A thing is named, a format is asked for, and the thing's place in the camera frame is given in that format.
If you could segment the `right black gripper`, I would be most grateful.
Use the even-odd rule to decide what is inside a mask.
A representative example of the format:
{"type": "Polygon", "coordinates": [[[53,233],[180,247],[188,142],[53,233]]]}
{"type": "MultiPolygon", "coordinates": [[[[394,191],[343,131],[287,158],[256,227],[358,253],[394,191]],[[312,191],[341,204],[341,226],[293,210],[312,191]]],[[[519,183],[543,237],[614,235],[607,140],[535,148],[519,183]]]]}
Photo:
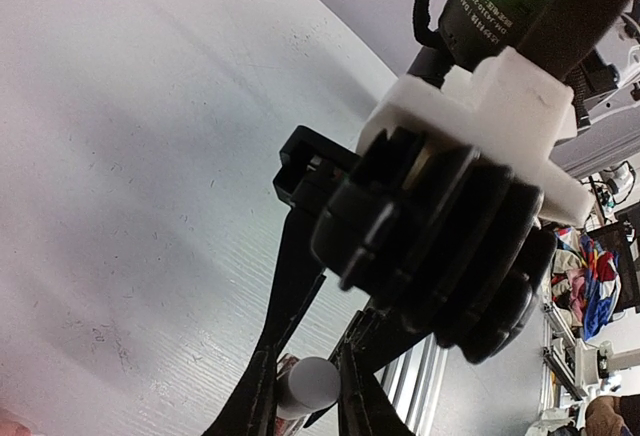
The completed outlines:
{"type": "Polygon", "coordinates": [[[513,48],[441,87],[400,77],[355,150],[300,126],[274,179],[289,212],[272,283],[284,349],[325,271],[369,302],[350,336],[386,364],[427,336],[480,363],[525,325],[555,250],[543,219],[576,226],[589,191],[550,158],[572,90],[513,48]]]}

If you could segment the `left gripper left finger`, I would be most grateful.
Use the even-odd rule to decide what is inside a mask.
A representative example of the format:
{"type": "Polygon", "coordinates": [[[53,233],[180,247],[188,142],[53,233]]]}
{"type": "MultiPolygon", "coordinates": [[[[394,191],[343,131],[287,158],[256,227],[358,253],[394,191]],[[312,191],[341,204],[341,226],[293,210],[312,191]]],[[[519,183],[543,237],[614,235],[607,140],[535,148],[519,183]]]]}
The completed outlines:
{"type": "Polygon", "coordinates": [[[250,362],[207,435],[272,435],[277,359],[325,277],[310,250],[315,218],[293,208],[285,218],[263,329],[250,362]]]}

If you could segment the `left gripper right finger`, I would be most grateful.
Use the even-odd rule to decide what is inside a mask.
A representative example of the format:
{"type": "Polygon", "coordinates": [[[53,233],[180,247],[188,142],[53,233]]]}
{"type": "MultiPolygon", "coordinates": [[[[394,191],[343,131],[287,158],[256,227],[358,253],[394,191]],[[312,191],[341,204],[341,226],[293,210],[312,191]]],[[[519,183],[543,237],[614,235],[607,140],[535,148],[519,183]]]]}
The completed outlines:
{"type": "Polygon", "coordinates": [[[427,336],[404,328],[395,312],[369,307],[358,311],[340,344],[337,363],[342,389],[338,400],[340,435],[410,435],[375,373],[427,336]]]}

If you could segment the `white nail polish cap brush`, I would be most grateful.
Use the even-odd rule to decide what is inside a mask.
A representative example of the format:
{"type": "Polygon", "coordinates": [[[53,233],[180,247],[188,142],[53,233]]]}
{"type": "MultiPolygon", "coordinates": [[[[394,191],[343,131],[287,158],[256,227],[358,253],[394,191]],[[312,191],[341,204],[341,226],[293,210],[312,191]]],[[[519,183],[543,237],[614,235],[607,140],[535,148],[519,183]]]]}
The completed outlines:
{"type": "Polygon", "coordinates": [[[341,377],[330,361],[319,357],[299,360],[286,377],[295,408],[301,415],[328,409],[341,393],[341,377]]]}

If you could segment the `nail polish glass bottle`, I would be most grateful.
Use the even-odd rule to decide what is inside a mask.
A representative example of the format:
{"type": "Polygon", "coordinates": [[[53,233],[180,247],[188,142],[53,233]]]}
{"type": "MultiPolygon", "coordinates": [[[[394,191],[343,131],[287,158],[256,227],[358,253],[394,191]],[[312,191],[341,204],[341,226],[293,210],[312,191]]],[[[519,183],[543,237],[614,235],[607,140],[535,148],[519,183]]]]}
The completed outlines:
{"type": "Polygon", "coordinates": [[[299,362],[299,358],[290,353],[284,353],[277,362],[276,374],[276,417],[274,435],[296,435],[304,426],[306,415],[301,415],[295,408],[290,394],[286,377],[291,369],[299,362]]]}

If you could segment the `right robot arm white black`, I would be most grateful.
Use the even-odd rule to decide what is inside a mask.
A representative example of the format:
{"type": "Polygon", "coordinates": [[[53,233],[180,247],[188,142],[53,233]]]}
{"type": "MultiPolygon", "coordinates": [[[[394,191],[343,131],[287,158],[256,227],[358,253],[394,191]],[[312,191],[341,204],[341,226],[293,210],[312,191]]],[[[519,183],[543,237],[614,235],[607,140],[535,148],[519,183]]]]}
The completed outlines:
{"type": "Polygon", "coordinates": [[[436,30],[348,150],[308,127],[280,152],[285,219],[259,343],[280,352],[324,272],[365,292],[343,342],[380,369],[428,336],[480,363],[534,309],[554,236],[589,192],[550,158],[579,71],[630,0],[447,0],[436,30]]]}

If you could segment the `background clutter clothes pile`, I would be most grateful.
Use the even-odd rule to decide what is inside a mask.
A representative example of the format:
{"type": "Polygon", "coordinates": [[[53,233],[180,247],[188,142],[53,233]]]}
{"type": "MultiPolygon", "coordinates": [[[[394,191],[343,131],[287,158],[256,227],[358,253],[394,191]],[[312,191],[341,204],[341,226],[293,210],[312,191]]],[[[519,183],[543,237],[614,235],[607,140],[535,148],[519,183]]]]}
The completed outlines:
{"type": "Polygon", "coordinates": [[[564,409],[576,429],[584,426],[587,405],[600,395],[616,395],[623,372],[639,364],[638,350],[618,352],[596,339],[607,325],[639,309],[639,227],[616,211],[631,196],[636,172],[624,161],[581,183],[594,206],[581,227],[554,228],[556,251],[542,304],[548,327],[543,400],[564,409]]]}

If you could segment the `aluminium front rail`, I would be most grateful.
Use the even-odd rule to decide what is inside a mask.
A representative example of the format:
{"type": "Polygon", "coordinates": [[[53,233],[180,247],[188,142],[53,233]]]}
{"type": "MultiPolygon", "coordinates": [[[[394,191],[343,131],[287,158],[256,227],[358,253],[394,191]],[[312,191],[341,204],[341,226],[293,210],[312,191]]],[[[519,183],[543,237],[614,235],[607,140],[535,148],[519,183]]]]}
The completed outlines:
{"type": "Polygon", "coordinates": [[[415,435],[431,434],[447,356],[430,335],[376,373],[399,418],[415,435]]]}

